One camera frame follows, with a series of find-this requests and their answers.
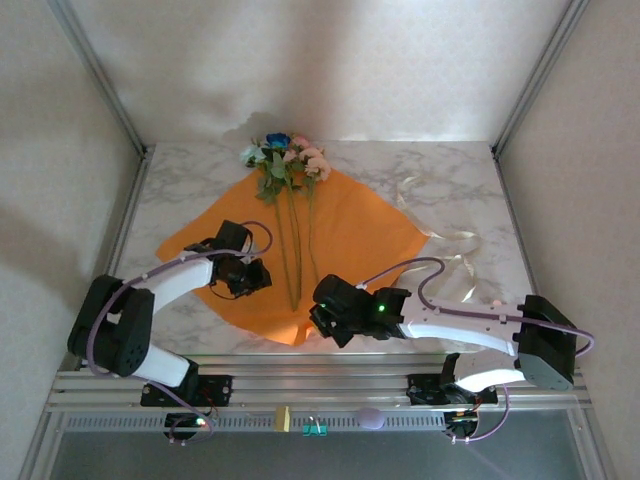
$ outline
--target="small yellow block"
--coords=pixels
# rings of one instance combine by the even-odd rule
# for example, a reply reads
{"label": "small yellow block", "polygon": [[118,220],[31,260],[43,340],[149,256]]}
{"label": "small yellow block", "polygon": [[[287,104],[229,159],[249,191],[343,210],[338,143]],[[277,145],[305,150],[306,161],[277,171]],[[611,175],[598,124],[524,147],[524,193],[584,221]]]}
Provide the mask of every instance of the small yellow block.
{"label": "small yellow block", "polygon": [[276,432],[288,432],[291,424],[291,408],[278,407],[276,408]]}

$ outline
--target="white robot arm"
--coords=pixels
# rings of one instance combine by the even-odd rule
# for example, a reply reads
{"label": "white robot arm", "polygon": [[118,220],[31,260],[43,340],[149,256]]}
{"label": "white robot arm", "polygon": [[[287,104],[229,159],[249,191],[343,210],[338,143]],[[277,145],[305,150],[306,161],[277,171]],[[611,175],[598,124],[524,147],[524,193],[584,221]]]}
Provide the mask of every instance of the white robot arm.
{"label": "white robot arm", "polygon": [[[121,377],[163,384],[188,401],[198,383],[197,364],[151,343],[153,315],[176,298],[217,281],[226,283],[236,297],[270,286],[268,271],[250,254],[252,244],[248,229],[225,221],[215,239],[187,247],[171,268],[128,283],[98,277],[69,337],[69,351],[87,358],[92,346],[98,366]],[[220,254],[221,249],[235,253]],[[124,293],[114,302],[114,292],[120,291]],[[439,338],[483,347],[478,353],[448,357],[436,386],[441,391],[455,388],[474,394],[523,380],[555,390],[572,387],[576,335],[584,332],[544,298],[528,296],[522,305],[475,305],[425,299],[420,289],[417,293],[383,288],[371,294],[329,275],[314,292],[311,320],[323,337],[332,337],[340,347],[354,335]],[[106,306],[119,321],[100,319],[96,329],[96,318]],[[427,397],[424,403],[430,402]]]}

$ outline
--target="orange paper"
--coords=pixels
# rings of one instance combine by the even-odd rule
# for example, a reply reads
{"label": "orange paper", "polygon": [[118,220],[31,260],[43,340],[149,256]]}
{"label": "orange paper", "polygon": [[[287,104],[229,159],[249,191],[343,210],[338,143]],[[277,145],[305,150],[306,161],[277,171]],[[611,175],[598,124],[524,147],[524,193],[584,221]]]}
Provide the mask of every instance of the orange paper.
{"label": "orange paper", "polygon": [[[262,257],[271,274],[273,285],[237,300],[224,300],[211,293],[208,287],[196,294],[225,321],[270,340],[288,344],[303,343],[313,326],[309,309],[316,287],[309,256],[309,202],[305,195],[295,194],[295,207],[300,225],[302,246],[302,298],[298,309],[291,311],[284,262],[281,254],[274,205],[265,205],[255,198],[257,181],[262,176],[254,171],[232,187],[206,212],[184,229],[167,239],[156,254],[162,261],[177,256],[185,246],[214,237],[223,220],[242,223],[258,220],[271,229],[274,244]],[[332,170],[326,182],[319,182],[314,193],[312,248],[320,279],[329,273],[353,284],[362,282],[402,260],[414,258],[427,241],[399,210],[395,209],[367,186]],[[278,195],[284,245],[287,251],[289,274],[295,289],[295,254],[289,223],[287,193]],[[267,243],[267,235],[251,226],[258,248]],[[401,270],[373,282],[369,291],[390,286]],[[228,296],[226,286],[213,287]]]}

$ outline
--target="black bracket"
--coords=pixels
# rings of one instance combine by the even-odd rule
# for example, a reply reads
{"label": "black bracket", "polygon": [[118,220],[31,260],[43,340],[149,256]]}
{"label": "black bracket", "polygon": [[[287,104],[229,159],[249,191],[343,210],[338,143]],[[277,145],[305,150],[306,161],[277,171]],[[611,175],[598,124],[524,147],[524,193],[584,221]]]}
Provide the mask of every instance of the black bracket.
{"label": "black bracket", "polygon": [[479,393],[468,392],[455,384],[441,383],[437,373],[408,375],[407,397],[411,405],[475,405],[478,403],[498,403],[495,389],[485,388]]}
{"label": "black bracket", "polygon": [[354,335],[376,340],[405,338],[399,325],[408,290],[381,288],[373,294],[336,275],[324,277],[313,292],[315,305],[309,313],[323,338],[331,337],[343,348]]}
{"label": "black bracket", "polygon": [[477,412],[444,412],[444,423],[447,436],[464,439],[473,435],[478,428]]}
{"label": "black bracket", "polygon": [[[109,275],[100,275],[91,283],[67,340],[69,352],[86,358],[93,323],[120,287],[122,280]],[[94,355],[99,366],[121,377],[128,377],[140,367],[149,350],[153,301],[149,290],[128,288],[114,303],[109,313],[119,313],[120,320],[113,323],[105,319],[95,339]]]}
{"label": "black bracket", "polygon": [[[544,297],[527,295],[524,305],[519,305],[518,310],[525,317],[575,328]],[[528,382],[540,388],[563,392],[573,388],[575,335],[523,323],[520,333],[514,335],[514,340],[518,342],[515,367],[522,371]]]}
{"label": "black bracket", "polygon": [[[174,391],[193,407],[227,407],[233,393],[233,377],[230,375],[199,375],[197,385],[192,388],[193,393],[188,399]],[[179,407],[175,400],[158,390],[153,385],[146,384],[142,389],[140,405],[143,407]]]}
{"label": "black bracket", "polygon": [[[206,238],[200,243],[185,247],[185,250],[206,253],[220,249],[243,251],[247,241],[253,245],[251,230],[237,223],[224,220],[215,238]],[[209,285],[216,285],[218,280],[227,284],[234,298],[251,295],[261,288],[271,286],[271,275],[261,259],[253,259],[244,263],[243,259],[233,254],[213,254],[207,257],[213,262],[213,272]]]}

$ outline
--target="flower bouquet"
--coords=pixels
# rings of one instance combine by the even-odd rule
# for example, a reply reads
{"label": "flower bouquet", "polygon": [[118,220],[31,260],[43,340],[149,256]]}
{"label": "flower bouquet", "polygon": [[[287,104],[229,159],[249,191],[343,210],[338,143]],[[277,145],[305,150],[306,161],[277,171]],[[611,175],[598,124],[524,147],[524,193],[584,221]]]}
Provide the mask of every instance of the flower bouquet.
{"label": "flower bouquet", "polygon": [[308,199],[309,207],[309,236],[307,239],[309,255],[313,267],[316,283],[320,281],[318,266],[313,256],[313,204],[316,185],[326,181],[331,173],[331,167],[324,157],[324,150],[315,148],[302,135],[286,135],[272,133],[264,141],[254,140],[240,154],[241,161],[250,168],[259,169],[263,175],[258,179],[258,193],[256,197],[266,204],[274,205],[278,234],[284,238],[285,228],[282,225],[282,214],[277,196],[284,192],[289,208],[289,229],[293,237],[294,271],[295,277],[289,271],[284,242],[280,242],[284,270],[287,281],[287,291],[291,309],[297,310],[302,295],[302,251],[300,225],[294,203],[294,195],[303,194]]}

